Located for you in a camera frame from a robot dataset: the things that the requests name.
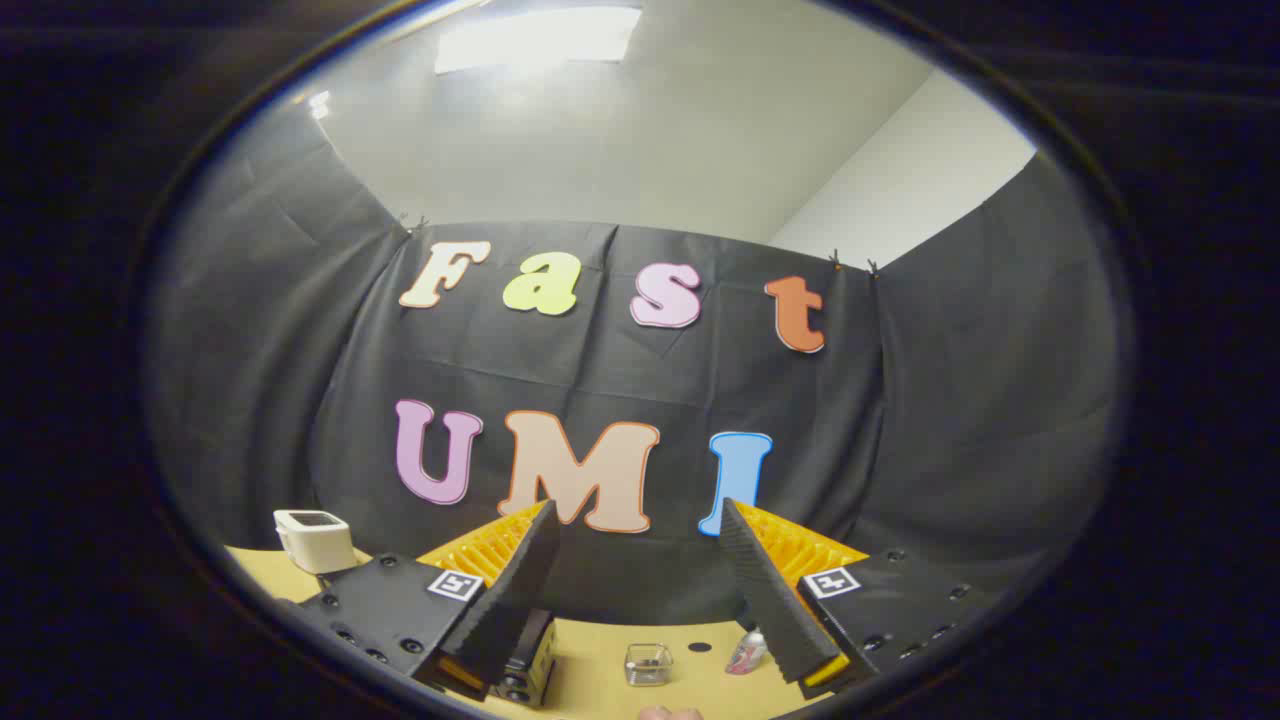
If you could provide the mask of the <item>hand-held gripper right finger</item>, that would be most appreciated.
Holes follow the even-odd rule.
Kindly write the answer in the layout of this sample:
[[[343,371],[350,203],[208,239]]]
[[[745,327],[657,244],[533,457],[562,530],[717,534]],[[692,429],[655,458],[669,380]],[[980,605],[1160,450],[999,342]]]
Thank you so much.
[[[991,607],[978,584],[916,553],[856,551],[733,498],[718,541],[746,619],[808,700],[915,667]]]

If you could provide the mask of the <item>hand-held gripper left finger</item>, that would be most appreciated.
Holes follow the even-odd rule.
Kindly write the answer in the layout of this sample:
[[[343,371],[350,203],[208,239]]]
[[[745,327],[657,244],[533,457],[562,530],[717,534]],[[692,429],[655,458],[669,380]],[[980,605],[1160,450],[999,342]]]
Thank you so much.
[[[285,611],[351,656],[481,701],[500,683],[561,546],[556,501],[490,521],[421,559],[383,553],[332,571]]]

